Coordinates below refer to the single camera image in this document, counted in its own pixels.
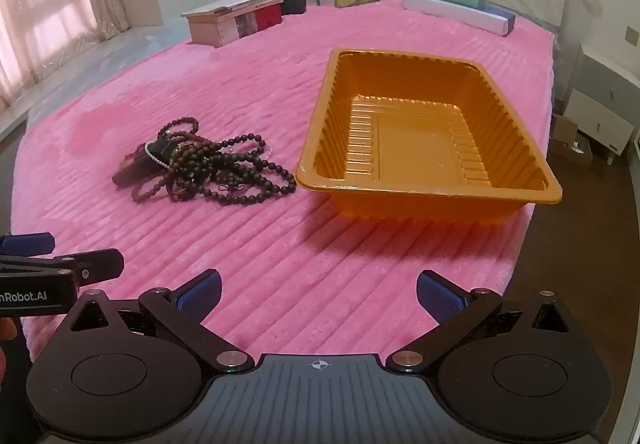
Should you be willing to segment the person hand holding gripper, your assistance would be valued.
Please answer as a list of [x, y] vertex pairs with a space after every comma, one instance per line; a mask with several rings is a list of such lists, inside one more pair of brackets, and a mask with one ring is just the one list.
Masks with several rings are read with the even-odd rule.
[[[17, 336], [17, 329], [14, 321], [11, 318], [0, 319], [0, 342], [6, 342], [14, 340]], [[2, 349], [0, 349], [0, 378], [4, 377], [6, 373], [6, 355]]]

